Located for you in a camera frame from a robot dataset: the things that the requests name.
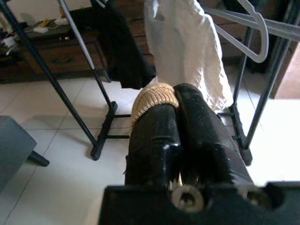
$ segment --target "white tile floor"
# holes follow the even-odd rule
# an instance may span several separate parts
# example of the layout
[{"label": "white tile floor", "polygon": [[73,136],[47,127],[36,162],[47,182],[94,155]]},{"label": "white tile floor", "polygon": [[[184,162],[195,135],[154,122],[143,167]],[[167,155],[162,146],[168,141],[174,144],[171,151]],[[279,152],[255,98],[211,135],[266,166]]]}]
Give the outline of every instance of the white tile floor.
[{"label": "white tile floor", "polygon": [[[226,68],[230,83],[237,69]],[[246,74],[238,108],[247,131],[264,77]],[[60,81],[93,135],[98,135],[106,106],[93,79]],[[139,91],[105,83],[118,113],[130,113]],[[300,100],[269,100],[251,144],[248,170],[257,185],[268,180],[300,180],[298,129]],[[123,184],[128,140],[107,140],[99,161],[89,158],[91,144],[48,82],[0,86],[0,114],[12,116],[37,141],[35,151],[48,167],[25,162],[0,194],[0,225],[92,225],[98,220],[107,185]],[[224,123],[232,132],[232,123]],[[128,134],[130,120],[117,119],[112,134]]]}]

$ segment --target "white garment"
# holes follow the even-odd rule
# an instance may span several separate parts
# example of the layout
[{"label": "white garment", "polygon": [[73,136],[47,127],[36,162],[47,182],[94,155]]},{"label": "white garment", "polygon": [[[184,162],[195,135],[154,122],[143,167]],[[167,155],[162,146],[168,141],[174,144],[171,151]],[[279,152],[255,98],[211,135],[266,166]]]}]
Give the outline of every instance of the white garment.
[{"label": "white garment", "polygon": [[145,29],[159,82],[196,86],[209,107],[233,103],[212,18],[196,0],[145,0]]}]

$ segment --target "black metal rack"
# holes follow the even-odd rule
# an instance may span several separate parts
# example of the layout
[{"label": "black metal rack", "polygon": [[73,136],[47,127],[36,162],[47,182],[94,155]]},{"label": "black metal rack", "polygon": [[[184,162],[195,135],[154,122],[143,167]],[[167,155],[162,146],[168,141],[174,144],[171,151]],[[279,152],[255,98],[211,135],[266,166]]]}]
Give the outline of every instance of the black metal rack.
[{"label": "black metal rack", "polygon": [[[20,39],[23,41],[23,44],[28,48],[30,53],[33,55],[33,57],[35,58],[37,63],[40,65],[40,67],[44,71],[44,73],[47,76],[48,80],[50,81],[52,86],[55,88],[57,93],[59,94],[62,101],[65,103],[65,105],[67,106],[69,111],[72,113],[72,115],[76,119],[77,123],[80,125],[80,127],[82,128],[84,133],[89,138],[90,142],[93,144],[93,148],[92,148],[91,153],[90,153],[93,160],[98,160],[100,158],[101,151],[103,149],[104,143],[105,143],[107,138],[114,138],[114,139],[129,138],[128,135],[108,135],[108,132],[110,130],[110,126],[111,126],[112,121],[113,121],[114,118],[130,117],[131,115],[130,114],[115,115],[116,110],[118,108],[118,105],[117,105],[116,102],[114,102],[114,101],[111,102],[110,101],[110,99],[109,99],[109,97],[108,97],[108,95],[105,91],[105,88],[104,88],[104,86],[103,86],[103,84],[100,80],[100,74],[99,73],[101,73],[102,76],[109,79],[108,75],[107,75],[105,70],[104,71],[97,71],[95,66],[93,66],[92,59],[90,58],[89,53],[86,50],[86,46],[85,46],[85,44],[82,40],[81,35],[79,34],[79,31],[77,30],[77,28],[74,24],[74,21],[72,20],[71,16],[69,15],[69,11],[68,11],[67,5],[65,4],[64,0],[59,0],[59,2],[61,4],[61,6],[63,7],[63,9],[65,10],[65,13],[66,13],[66,16],[69,20],[69,23],[70,23],[73,31],[75,32],[75,35],[76,35],[79,43],[81,44],[83,53],[85,54],[86,59],[90,64],[90,68],[94,73],[94,77],[95,77],[95,79],[96,79],[96,81],[97,81],[97,83],[98,83],[98,85],[101,89],[101,92],[102,92],[102,94],[103,94],[103,96],[106,100],[106,103],[108,105],[108,108],[109,108],[108,113],[106,115],[106,119],[105,119],[105,121],[102,125],[102,129],[101,129],[101,132],[100,132],[99,136],[97,137],[97,140],[90,133],[90,131],[87,128],[86,124],[83,122],[82,118],[80,117],[80,115],[78,114],[78,112],[76,111],[76,109],[73,107],[72,103],[70,102],[70,100],[66,96],[64,90],[61,88],[61,86],[57,82],[56,78],[53,76],[53,74],[49,70],[48,66],[45,64],[43,58],[38,53],[36,47],[30,42],[29,38],[27,37],[27,35],[22,30],[22,28],[21,28],[20,24],[18,23],[18,21],[16,20],[15,16],[12,14],[10,9],[7,7],[7,5],[6,5],[7,1],[8,0],[0,0],[0,8],[1,8],[2,12],[4,13],[5,17],[10,22],[10,24],[14,27],[16,33],[19,35]],[[286,23],[290,23],[290,24],[298,24],[299,23],[299,20],[300,20],[300,1],[299,0],[291,0],[290,5],[289,5],[289,7],[287,9],[287,12],[285,14],[285,20],[286,20],[285,21]],[[246,33],[246,38],[245,38],[245,41],[244,41],[245,46],[247,46],[247,47],[250,46],[252,35],[253,35],[253,29],[248,28],[247,33]],[[285,55],[287,53],[288,47],[290,46],[290,42],[291,42],[290,40],[287,40],[287,39],[284,39],[284,38],[278,38],[278,40],[277,40],[276,48],[275,48],[275,51],[274,51],[274,59],[271,62],[270,67],[269,67],[269,73],[268,73],[268,78],[267,78],[267,86],[265,87],[265,90],[263,91],[263,93],[260,97],[260,100],[259,100],[259,103],[257,105],[257,108],[256,108],[256,111],[255,111],[253,120],[251,122],[251,126],[250,126],[250,129],[249,129],[249,132],[248,132],[247,136],[245,136],[245,133],[243,131],[242,123],[240,121],[239,111],[238,111],[238,108],[237,108],[237,99],[238,99],[240,86],[241,86],[241,82],[242,82],[242,78],[243,78],[243,74],[244,74],[244,70],[245,70],[245,65],[246,65],[246,60],[247,60],[247,56],[244,55],[244,54],[242,55],[241,60],[240,60],[239,74],[238,74],[238,78],[237,78],[235,89],[234,89],[234,94],[233,94],[234,103],[231,107],[229,107],[229,112],[219,113],[220,116],[229,116],[229,117],[231,117],[233,127],[234,127],[234,130],[235,130],[235,133],[236,133],[236,136],[234,136],[233,138],[237,140],[241,156],[242,156],[242,158],[243,158],[246,165],[250,165],[251,162],[252,162],[252,154],[251,154],[251,151],[249,149],[249,146],[250,146],[251,141],[253,139],[255,130],[256,130],[257,125],[259,123],[259,119],[262,115],[264,107],[267,103],[268,98],[270,97],[270,93],[271,93],[272,88],[274,86],[274,83],[275,83],[275,80],[276,80],[277,75],[279,73],[279,70],[282,66],[282,63],[283,63],[283,60],[284,60]]]}]

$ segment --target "gray chair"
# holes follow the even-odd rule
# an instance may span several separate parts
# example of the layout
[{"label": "gray chair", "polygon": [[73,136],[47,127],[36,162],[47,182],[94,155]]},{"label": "gray chair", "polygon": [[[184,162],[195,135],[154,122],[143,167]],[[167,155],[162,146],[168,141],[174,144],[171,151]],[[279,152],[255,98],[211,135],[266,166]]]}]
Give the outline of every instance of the gray chair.
[{"label": "gray chair", "polygon": [[49,161],[33,151],[35,140],[9,116],[0,116],[0,193],[26,159],[41,166]]}]

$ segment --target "chair leg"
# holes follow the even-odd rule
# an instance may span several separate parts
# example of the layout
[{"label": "chair leg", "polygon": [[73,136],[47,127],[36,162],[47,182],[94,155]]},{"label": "chair leg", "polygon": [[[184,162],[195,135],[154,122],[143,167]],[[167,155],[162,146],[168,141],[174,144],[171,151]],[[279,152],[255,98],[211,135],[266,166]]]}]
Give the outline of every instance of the chair leg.
[{"label": "chair leg", "polygon": [[32,162],[34,162],[40,166],[48,166],[49,165],[49,161],[35,151],[32,151],[27,159],[31,160]]}]

